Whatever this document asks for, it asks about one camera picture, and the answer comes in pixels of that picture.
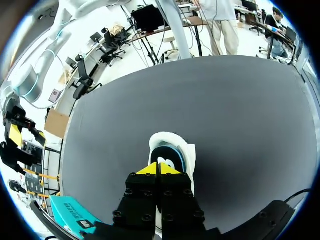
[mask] gray table surface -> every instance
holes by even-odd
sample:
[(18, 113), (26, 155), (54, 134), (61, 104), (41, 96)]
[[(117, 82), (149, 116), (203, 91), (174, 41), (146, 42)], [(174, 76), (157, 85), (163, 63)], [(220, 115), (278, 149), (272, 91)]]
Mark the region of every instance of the gray table surface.
[(149, 138), (175, 132), (196, 147), (205, 226), (228, 232), (312, 183), (317, 141), (302, 85), (293, 67), (247, 56), (176, 61), (113, 81), (74, 110), (63, 194), (112, 224), (128, 174), (148, 163)]

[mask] man sitting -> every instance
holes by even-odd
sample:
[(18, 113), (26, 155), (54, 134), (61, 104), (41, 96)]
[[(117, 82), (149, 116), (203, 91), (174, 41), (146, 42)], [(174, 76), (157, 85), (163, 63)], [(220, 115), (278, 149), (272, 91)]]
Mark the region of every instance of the man sitting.
[[(269, 28), (272, 28), (273, 32), (278, 32), (280, 34), (284, 35), (284, 28), (281, 24), (281, 20), (284, 18), (283, 13), (276, 7), (273, 8), (273, 15), (267, 15), (265, 18), (264, 24), (266, 24)], [(265, 31), (265, 37), (268, 39), (269, 42), (271, 42), (272, 33), (269, 31)], [(273, 48), (271, 51), (271, 56), (281, 57), (281, 58), (287, 58), (288, 54), (285, 51), (282, 43), (279, 41), (278, 36), (274, 36), (273, 40)]]

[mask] laptop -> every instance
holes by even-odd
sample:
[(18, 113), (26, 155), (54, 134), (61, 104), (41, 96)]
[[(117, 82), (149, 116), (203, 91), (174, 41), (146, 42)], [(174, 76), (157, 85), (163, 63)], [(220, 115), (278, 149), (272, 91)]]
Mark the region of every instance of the laptop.
[(293, 31), (290, 27), (287, 27), (285, 37), (287, 39), (290, 39), (294, 43), (297, 38), (297, 33)]

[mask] cardboard box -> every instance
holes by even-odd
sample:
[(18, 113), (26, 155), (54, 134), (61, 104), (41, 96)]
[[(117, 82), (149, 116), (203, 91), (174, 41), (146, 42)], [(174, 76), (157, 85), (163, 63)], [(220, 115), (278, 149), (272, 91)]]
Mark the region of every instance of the cardboard box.
[(69, 116), (51, 109), (46, 119), (44, 130), (58, 138), (64, 139), (69, 122)]

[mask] white shirt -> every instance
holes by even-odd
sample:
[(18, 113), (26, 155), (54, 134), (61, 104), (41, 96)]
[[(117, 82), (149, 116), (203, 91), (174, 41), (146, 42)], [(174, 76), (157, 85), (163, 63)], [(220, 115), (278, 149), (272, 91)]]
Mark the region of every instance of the white shirt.
[(199, 16), (204, 20), (236, 20), (235, 5), (231, 0), (198, 0)]

